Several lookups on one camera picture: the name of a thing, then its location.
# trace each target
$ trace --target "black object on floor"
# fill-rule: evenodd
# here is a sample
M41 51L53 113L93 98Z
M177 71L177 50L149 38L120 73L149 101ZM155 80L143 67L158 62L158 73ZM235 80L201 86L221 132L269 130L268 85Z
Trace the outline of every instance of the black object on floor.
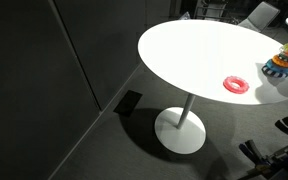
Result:
M127 91L122 100L118 103L118 105L114 109L114 112L126 117L130 117L141 97L142 94L140 93L131 90Z

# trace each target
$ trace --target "orange toy piece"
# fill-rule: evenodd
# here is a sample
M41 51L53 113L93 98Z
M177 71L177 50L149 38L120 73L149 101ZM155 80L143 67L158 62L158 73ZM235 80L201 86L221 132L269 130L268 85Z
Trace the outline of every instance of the orange toy piece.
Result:
M285 62L283 60L281 60L278 55L275 55L273 58L272 58L273 62L281 67L286 67L288 68L288 62Z

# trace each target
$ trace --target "toy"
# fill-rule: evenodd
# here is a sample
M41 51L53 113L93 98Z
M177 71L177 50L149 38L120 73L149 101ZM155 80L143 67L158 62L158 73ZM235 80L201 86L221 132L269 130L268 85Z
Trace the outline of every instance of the toy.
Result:
M265 75L275 78L288 77L288 44L280 48L280 53L274 55L262 67L262 72Z
M245 80L236 76L227 77L224 80L223 85L227 90L236 94L243 94L249 88L248 83Z

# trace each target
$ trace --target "floor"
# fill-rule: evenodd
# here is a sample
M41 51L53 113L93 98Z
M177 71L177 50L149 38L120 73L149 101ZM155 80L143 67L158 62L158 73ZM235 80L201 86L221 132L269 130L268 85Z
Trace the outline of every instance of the floor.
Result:
M263 34L282 44L288 42L283 25ZM113 111L128 90L142 97L131 116L125 117ZM205 125L206 142L190 155L172 153L157 140L153 124L163 109L183 107L186 97L187 93L161 80L141 63L50 179L232 180L253 168L238 149L240 143L253 139L263 155L288 144L288 137L274 126L278 119L288 116L288 100L242 106L196 97L191 111Z

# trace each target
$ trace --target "pink ring toy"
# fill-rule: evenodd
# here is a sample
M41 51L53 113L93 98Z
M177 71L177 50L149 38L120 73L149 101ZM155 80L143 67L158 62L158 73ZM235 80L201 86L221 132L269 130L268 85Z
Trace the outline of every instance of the pink ring toy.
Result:
M243 94L245 93L249 86L248 83L239 77L236 76L229 76L223 82L224 87L236 94Z

